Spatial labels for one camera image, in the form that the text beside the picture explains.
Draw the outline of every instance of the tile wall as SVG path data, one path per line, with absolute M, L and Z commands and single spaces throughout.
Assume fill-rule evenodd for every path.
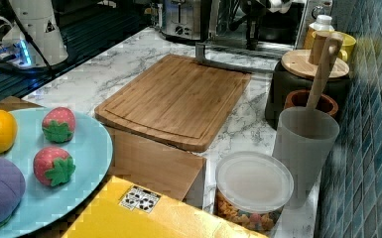
M 357 39 L 341 131 L 322 170 L 319 237 L 382 238 L 382 0 L 354 1 Z

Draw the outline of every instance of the clear plastic lid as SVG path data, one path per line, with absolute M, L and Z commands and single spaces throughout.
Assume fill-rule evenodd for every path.
M 215 178 L 219 191 L 236 208 L 267 213 L 282 207 L 293 192 L 289 170 L 273 157 L 238 152 L 221 160 Z

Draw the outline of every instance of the yellow package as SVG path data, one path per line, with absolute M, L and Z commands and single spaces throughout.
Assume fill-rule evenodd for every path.
M 65 238 L 263 237 L 130 181 L 113 177 L 85 208 Z

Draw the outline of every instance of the stainless steel toaster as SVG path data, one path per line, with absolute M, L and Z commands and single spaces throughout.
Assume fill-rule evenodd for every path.
M 164 0 L 161 32 L 167 38 L 204 41 L 211 0 Z

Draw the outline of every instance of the white marble surface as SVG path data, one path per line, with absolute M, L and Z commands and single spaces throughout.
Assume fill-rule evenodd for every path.
M 194 47 L 165 41 L 153 29 L 148 28 L 23 99 L 47 107 L 66 106 L 93 116 L 97 105 L 167 54 L 194 57 Z M 272 59 L 254 60 L 226 53 L 208 53 L 207 57 L 269 69 L 273 69 L 277 63 Z M 263 116 L 271 76 L 258 74 L 252 77 L 208 150 L 198 154 L 207 158 L 203 207 L 208 212 L 212 212 L 214 172 L 219 160 L 237 151 L 272 154 L 276 132 Z M 317 198 L 316 185 L 304 207 L 293 211 L 284 209 L 275 237 L 312 237 Z

